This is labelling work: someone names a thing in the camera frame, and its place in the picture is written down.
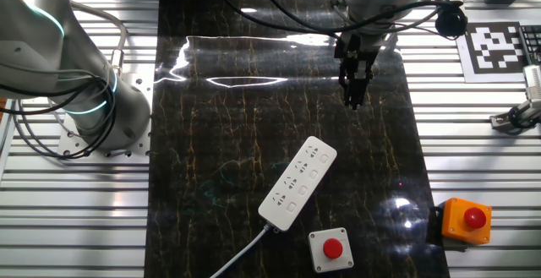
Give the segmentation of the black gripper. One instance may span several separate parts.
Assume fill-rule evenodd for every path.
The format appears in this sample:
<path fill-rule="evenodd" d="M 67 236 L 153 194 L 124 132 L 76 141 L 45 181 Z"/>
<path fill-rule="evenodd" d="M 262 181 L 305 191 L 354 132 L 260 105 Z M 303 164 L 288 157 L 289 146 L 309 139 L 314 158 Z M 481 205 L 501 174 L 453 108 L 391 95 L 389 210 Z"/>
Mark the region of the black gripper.
<path fill-rule="evenodd" d="M 334 58 L 340 61 L 339 85 L 344 90 L 344 104 L 354 110 L 363 104 L 382 43 L 383 35 L 352 32 L 342 33 L 336 41 Z"/>

